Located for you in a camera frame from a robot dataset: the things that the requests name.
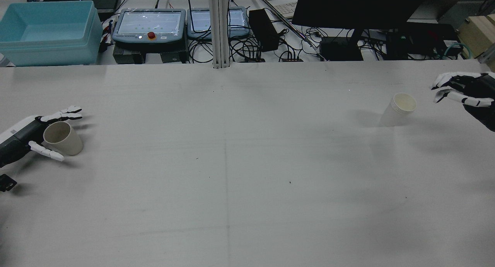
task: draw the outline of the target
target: black power adapter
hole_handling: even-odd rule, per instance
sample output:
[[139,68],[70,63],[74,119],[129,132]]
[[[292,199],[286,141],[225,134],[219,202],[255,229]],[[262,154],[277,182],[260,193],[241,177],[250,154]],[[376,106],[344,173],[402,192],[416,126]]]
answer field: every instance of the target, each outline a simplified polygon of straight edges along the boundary
[[261,42],[261,51],[275,51],[278,49],[280,36],[273,27],[265,9],[249,11],[249,26],[253,34]]

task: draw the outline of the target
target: metal pole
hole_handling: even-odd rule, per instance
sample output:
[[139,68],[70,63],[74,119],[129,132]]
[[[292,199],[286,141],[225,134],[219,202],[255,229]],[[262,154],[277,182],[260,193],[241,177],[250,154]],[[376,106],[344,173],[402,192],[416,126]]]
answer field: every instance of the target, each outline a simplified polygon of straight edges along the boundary
[[267,0],[262,0],[267,6],[268,8],[277,16],[277,18],[279,18],[279,20],[281,20],[290,30],[292,30],[292,32],[294,32],[297,36],[299,36],[302,40],[304,40],[306,43],[308,43],[312,48],[313,50],[316,51],[316,53],[318,54],[318,56],[322,57],[319,53],[318,53],[318,47],[315,46],[313,44],[313,42],[311,42],[311,40],[309,40],[306,35],[302,34],[302,32],[300,32],[291,22],[289,22],[287,19],[285,19],[285,17],[283,17],[282,14],[280,14],[277,9],[275,9],[275,7],[273,5],[271,5]]
[[213,68],[230,66],[228,44],[228,0],[209,0],[212,25]]

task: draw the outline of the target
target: plastic container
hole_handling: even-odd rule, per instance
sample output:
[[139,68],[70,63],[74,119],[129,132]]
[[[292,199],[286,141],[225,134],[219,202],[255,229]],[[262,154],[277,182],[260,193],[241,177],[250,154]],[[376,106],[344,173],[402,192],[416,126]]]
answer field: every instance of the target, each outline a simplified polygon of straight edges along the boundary
[[95,63],[103,29],[92,1],[12,3],[0,53],[16,66]]
[[416,110],[416,100],[409,94],[396,93],[380,119],[384,126],[401,126],[405,117]]

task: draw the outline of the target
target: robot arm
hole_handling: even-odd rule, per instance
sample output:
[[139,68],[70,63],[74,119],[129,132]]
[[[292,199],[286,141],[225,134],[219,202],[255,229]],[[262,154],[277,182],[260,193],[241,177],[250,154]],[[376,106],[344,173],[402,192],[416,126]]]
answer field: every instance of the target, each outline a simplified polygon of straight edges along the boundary
[[431,89],[440,89],[435,94],[435,103],[445,97],[458,101],[469,114],[495,132],[495,73],[443,73]]

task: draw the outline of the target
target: beige cup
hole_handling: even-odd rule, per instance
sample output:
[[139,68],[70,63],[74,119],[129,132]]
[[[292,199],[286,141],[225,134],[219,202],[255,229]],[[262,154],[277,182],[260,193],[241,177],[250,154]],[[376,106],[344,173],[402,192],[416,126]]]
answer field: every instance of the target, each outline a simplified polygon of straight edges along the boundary
[[55,122],[43,133],[45,142],[62,153],[74,156],[83,149],[83,142],[74,128],[67,122]]
[[416,110],[416,100],[406,93],[397,93],[390,100],[389,106],[380,119],[384,126],[400,126],[405,123],[406,117]]

